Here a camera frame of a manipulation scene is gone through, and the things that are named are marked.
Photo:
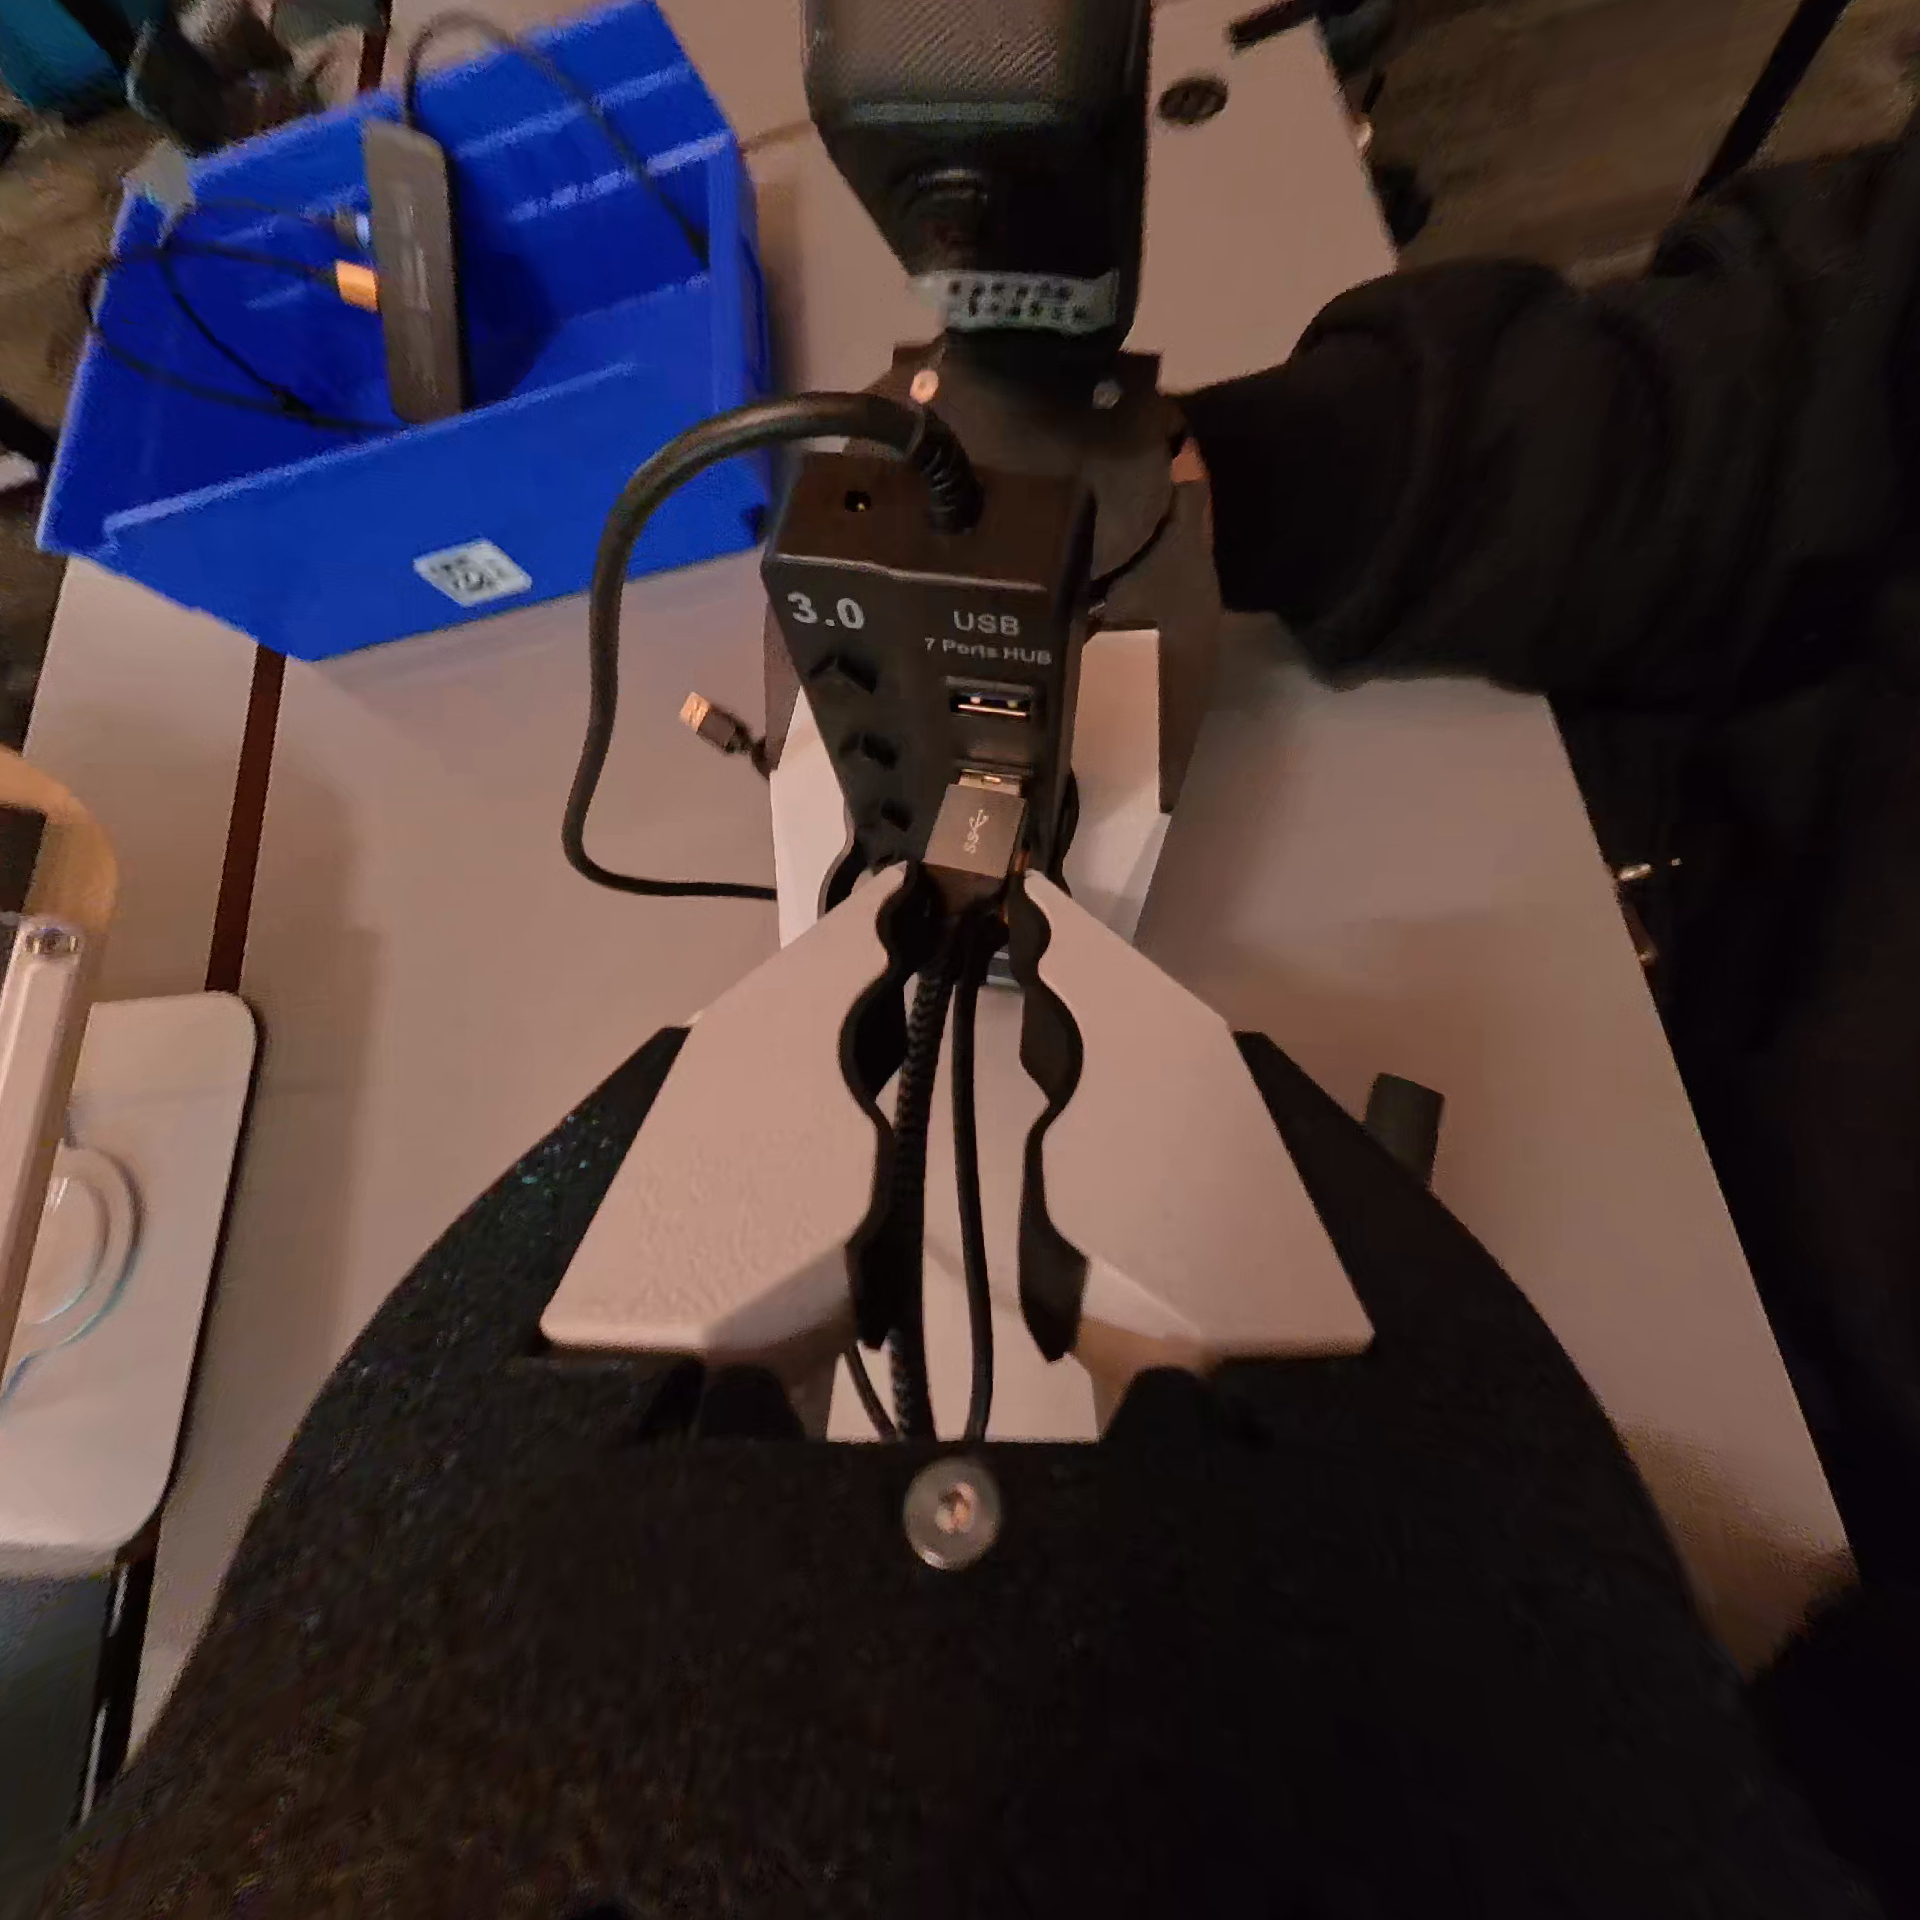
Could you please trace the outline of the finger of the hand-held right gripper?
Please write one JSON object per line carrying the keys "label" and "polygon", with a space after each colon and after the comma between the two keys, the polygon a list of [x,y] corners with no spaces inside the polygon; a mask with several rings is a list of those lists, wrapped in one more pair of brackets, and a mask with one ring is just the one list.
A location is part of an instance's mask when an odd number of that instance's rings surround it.
{"label": "finger of the hand-held right gripper", "polygon": [[783,649],[775,614],[762,617],[760,692],[777,939],[791,946],[825,913],[836,876],[850,868],[856,880],[864,867],[831,754]]}
{"label": "finger of the hand-held right gripper", "polygon": [[1136,934],[1206,721],[1218,662],[1212,496],[1173,492],[1126,568],[1095,580],[1071,727],[1071,896]]}

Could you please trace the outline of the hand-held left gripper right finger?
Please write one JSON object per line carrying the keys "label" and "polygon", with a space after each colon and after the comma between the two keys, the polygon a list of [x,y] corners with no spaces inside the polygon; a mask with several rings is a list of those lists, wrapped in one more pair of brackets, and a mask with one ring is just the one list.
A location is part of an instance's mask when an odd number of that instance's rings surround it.
{"label": "hand-held left gripper right finger", "polygon": [[996,1438],[1086,1441],[1136,1374],[1366,1353],[1226,1022],[1041,876],[996,996]]}

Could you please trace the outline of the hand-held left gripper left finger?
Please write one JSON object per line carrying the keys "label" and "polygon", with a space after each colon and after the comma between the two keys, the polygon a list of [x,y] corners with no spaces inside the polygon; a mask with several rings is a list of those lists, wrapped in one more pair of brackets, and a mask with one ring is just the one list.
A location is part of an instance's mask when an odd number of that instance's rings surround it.
{"label": "hand-held left gripper left finger", "polygon": [[861,878],[671,1041],[669,1066],[544,1305],[558,1361],[775,1378],[826,1438],[845,1347],[922,1279],[922,1153],[882,1108],[922,964],[922,876]]}

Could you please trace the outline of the braided usb cable grey plug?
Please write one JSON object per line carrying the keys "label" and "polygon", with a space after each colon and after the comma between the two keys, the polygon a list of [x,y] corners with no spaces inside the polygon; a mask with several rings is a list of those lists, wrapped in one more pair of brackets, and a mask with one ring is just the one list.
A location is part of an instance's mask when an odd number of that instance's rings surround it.
{"label": "braided usb cable grey plug", "polygon": [[948,784],[919,864],[929,946],[904,1002],[896,1158],[877,1251],[879,1280],[889,1282],[879,1299],[892,1407],[879,1402],[858,1350],[845,1353],[856,1399],[882,1441],[929,1438],[937,1430],[922,1338],[922,1241],[928,1128],[943,1047],[950,1049],[950,1159],[970,1347],[965,1438],[982,1438],[991,1418],[993,1330],[975,1129],[975,1006],[1000,946],[1005,888],[1022,857],[1018,782],[965,772]]}

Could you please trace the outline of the black multi-port usb hub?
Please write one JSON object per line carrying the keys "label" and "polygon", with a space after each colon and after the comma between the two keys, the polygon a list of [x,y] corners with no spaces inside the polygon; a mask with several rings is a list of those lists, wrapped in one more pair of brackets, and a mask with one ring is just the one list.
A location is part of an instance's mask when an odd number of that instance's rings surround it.
{"label": "black multi-port usb hub", "polygon": [[808,454],[760,559],[848,817],[815,905],[920,857],[961,775],[1013,787],[1026,862],[1064,878],[1097,508],[1061,476],[986,470],[977,484],[981,515],[945,532],[908,466]]}

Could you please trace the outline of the person's right forearm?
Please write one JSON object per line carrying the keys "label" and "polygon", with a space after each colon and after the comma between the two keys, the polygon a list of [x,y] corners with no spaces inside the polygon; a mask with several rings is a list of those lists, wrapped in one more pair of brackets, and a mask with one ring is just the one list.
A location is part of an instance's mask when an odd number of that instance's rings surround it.
{"label": "person's right forearm", "polygon": [[1916,122],[1743,175],[1637,276],[1449,260],[1183,396],[1226,611],[1330,683],[1688,708],[1821,680],[1916,575]]}

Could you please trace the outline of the usb plug with black boot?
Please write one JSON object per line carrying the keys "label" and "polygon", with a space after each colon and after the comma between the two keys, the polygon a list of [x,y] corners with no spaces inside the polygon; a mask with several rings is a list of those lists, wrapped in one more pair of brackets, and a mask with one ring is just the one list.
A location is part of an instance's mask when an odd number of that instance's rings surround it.
{"label": "usb plug with black boot", "polygon": [[745,760],[759,778],[767,778],[772,772],[765,738],[757,734],[736,711],[692,691],[679,708],[679,722],[716,752]]}

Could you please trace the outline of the slim grey usb hub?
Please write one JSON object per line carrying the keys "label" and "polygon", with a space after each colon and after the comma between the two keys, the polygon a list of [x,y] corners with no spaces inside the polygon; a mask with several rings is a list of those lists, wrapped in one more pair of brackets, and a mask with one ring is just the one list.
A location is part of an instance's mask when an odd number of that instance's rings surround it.
{"label": "slim grey usb hub", "polygon": [[394,418],[429,425],[465,408],[465,358],[450,172],[417,128],[361,128],[375,300]]}

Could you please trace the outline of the small black clip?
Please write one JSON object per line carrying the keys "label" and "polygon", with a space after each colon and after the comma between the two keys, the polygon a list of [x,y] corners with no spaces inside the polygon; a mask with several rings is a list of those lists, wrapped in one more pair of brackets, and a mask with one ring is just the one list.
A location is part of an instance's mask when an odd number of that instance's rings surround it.
{"label": "small black clip", "polygon": [[1418,1186],[1432,1185],[1445,1098],[1413,1080],[1381,1073],[1366,1096],[1362,1128]]}

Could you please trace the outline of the large blue plastic bin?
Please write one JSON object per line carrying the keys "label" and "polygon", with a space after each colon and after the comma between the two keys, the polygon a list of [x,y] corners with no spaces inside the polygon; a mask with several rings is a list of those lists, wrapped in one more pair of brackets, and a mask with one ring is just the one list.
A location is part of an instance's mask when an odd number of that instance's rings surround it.
{"label": "large blue plastic bin", "polygon": [[[361,128],[450,172],[465,408],[394,418]],[[607,6],[127,200],[38,546],[318,663],[581,592],[632,470],[769,391],[754,193],[656,6]]]}

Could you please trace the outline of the person's dark clothing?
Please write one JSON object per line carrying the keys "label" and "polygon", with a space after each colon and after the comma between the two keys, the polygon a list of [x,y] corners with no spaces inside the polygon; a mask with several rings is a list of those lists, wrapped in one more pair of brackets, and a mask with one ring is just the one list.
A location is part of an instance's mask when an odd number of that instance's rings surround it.
{"label": "person's dark clothing", "polygon": [[1916,1916],[1916,649],[1720,715],[1561,703],[1602,852],[1856,1559],[1758,1682],[1817,1827]]}

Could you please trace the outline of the aluminium frame stand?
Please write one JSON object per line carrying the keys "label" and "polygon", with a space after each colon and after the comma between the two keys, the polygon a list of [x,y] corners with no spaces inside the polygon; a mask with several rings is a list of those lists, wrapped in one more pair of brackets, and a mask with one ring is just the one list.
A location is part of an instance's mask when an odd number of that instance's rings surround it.
{"label": "aluminium frame stand", "polygon": [[121,864],[90,809],[12,748],[1,815],[1,1359],[12,1361]]}

